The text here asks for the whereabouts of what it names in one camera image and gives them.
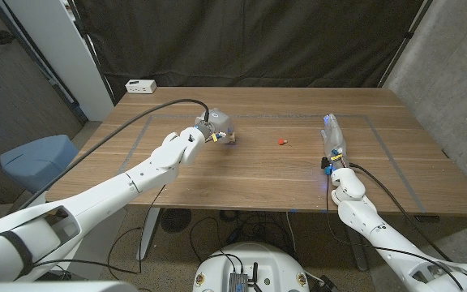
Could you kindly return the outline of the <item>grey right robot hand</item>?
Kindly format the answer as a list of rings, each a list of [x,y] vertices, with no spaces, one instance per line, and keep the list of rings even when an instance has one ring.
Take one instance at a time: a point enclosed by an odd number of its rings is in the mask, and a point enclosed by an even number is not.
[[[346,142],[342,130],[334,114],[323,117],[324,128],[321,135],[324,143],[325,156],[332,162],[345,163]]]

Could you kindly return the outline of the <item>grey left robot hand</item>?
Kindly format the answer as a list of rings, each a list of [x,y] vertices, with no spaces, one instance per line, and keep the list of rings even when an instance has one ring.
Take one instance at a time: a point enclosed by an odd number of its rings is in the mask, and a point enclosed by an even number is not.
[[[210,109],[208,113],[207,121],[204,119],[205,112],[195,118],[195,124],[203,132],[205,141],[234,144],[236,136],[232,118],[217,108]]]

